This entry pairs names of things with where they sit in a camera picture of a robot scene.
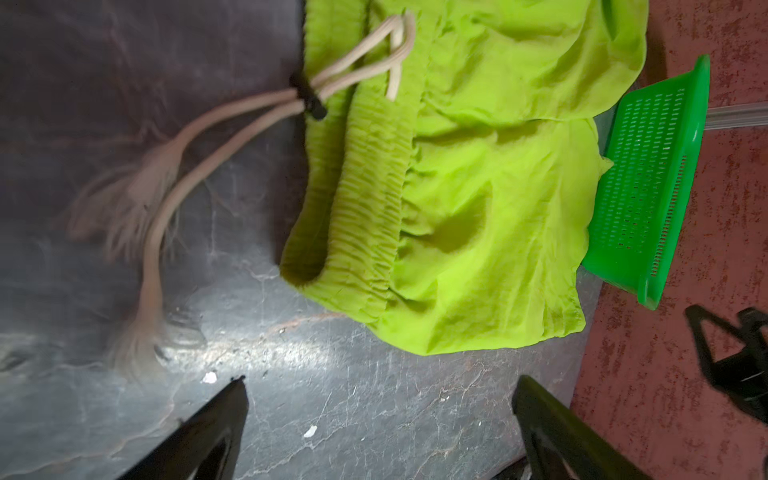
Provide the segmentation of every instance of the red floor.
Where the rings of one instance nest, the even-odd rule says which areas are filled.
[[[648,44],[647,81],[708,53],[711,107],[768,101],[766,0],[651,0]],[[762,478],[768,425],[703,380],[683,311],[768,310],[766,271],[768,127],[707,132],[662,303],[603,288],[573,410],[654,478]],[[739,348],[713,341],[717,358]]]

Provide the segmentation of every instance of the dark floor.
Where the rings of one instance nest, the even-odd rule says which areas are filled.
[[[521,373],[570,400],[586,332],[417,357],[280,279],[306,185],[298,118],[181,208],[165,301],[205,347],[166,349],[169,373],[150,384],[105,365],[136,271],[52,220],[105,166],[224,101],[286,87],[302,20],[300,0],[0,3],[0,479],[117,478],[232,376],[251,401],[243,480],[487,478],[523,452],[509,404]],[[191,160],[235,130],[205,134]],[[579,273],[588,321],[600,285]]]
[[[646,81],[712,56],[710,106],[768,100],[768,3],[651,0]],[[768,427],[704,382],[683,310],[768,310],[768,127],[708,131],[657,311],[604,286],[573,409],[654,478],[762,478]],[[718,358],[739,348],[714,337]]]

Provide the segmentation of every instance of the perforated holes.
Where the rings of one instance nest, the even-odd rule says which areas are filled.
[[[661,229],[661,237],[659,239],[659,244],[656,247],[656,255],[654,256],[653,265],[650,269],[651,276],[656,276],[659,273],[661,256],[664,253],[664,249],[667,247],[667,237],[669,236],[670,226],[672,224],[672,216],[677,208],[677,194],[680,192],[680,184],[683,182],[686,159],[685,155],[680,159],[680,168],[677,170],[677,177],[675,178],[674,189],[672,190],[672,198],[670,199],[670,206],[667,208],[667,216],[664,218],[664,227]]]
[[[622,117],[611,135],[615,165],[601,182],[600,210],[590,225],[590,243],[637,255],[650,250],[655,255],[657,246],[646,242],[661,189],[673,175],[668,171],[670,154],[684,93],[681,88],[623,100]]]

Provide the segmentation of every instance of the beige drawstring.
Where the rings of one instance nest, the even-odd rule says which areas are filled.
[[[358,68],[350,73],[342,74],[387,36],[390,37],[390,55],[387,58]],[[310,82],[310,86],[316,92],[316,96],[320,101],[325,101],[337,91],[376,75],[389,72],[386,97],[390,101],[394,101],[400,85],[402,61],[410,54],[414,41],[415,17],[412,13],[406,12],[404,15],[389,17],[353,48],[352,51],[315,76]],[[238,114],[257,108],[273,106],[271,110],[235,134],[229,141],[197,165],[189,174],[181,178],[173,189],[170,190],[170,193],[164,197],[159,207],[144,209],[144,211],[156,210],[156,213],[152,212],[154,215],[151,215],[151,223],[145,230],[146,235],[144,237],[142,253],[143,277],[136,317],[131,325],[127,326],[114,351],[114,360],[118,367],[124,369],[124,371],[127,369],[127,372],[134,372],[134,363],[136,361],[151,359],[156,362],[154,341],[157,337],[161,336],[164,322],[160,253],[163,236],[177,208],[201,181],[227,161],[253,137],[276,122],[305,111],[307,108],[306,102],[303,99],[299,99],[298,96],[299,92],[297,89],[288,88],[223,105],[193,121],[168,145],[164,146],[166,149],[171,149],[173,155],[178,156],[178,159],[174,157],[166,161],[170,167],[165,175],[172,173],[175,177],[178,161],[180,161],[184,148],[205,128]],[[157,188],[160,184],[151,176],[163,176],[163,174],[158,175],[157,169],[153,168],[152,164],[144,165],[142,169],[143,171],[134,176],[134,180],[126,190],[126,194],[132,201],[140,205],[141,201],[157,197],[157,191],[152,190],[152,185],[155,185]],[[133,234],[137,230],[143,229],[134,228],[128,230]],[[124,242],[121,245],[125,248],[130,243]]]

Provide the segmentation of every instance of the drawstring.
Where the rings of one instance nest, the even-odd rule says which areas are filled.
[[[320,102],[324,102],[337,91],[388,72],[389,84],[386,98],[394,101],[400,86],[402,62],[413,49],[415,31],[415,17],[410,12],[387,18],[352,51],[321,71],[310,81],[310,87],[315,92],[315,96]],[[376,47],[387,36],[390,37],[390,54],[388,57],[343,74],[347,68],[352,67],[356,61]],[[233,102],[203,115],[203,117],[184,128],[177,138],[174,139],[174,142],[178,141],[183,149],[183,146],[200,133],[204,125],[210,126],[225,118],[230,118],[235,114],[241,114],[255,108],[272,106],[271,110],[243,130],[237,132],[237,134],[203,160],[190,173],[182,177],[173,186],[170,193],[163,199],[157,209],[144,238],[142,253],[143,277],[136,317],[118,341],[114,352],[115,361],[119,366],[130,367],[137,360],[138,356],[151,356],[154,359],[153,340],[160,334],[164,321],[160,276],[161,246],[168,224],[177,208],[201,181],[205,180],[253,137],[278,121],[298,115],[312,107],[308,100],[300,98],[300,92],[297,88],[274,91],[245,100],[247,105],[243,104],[243,101]]]

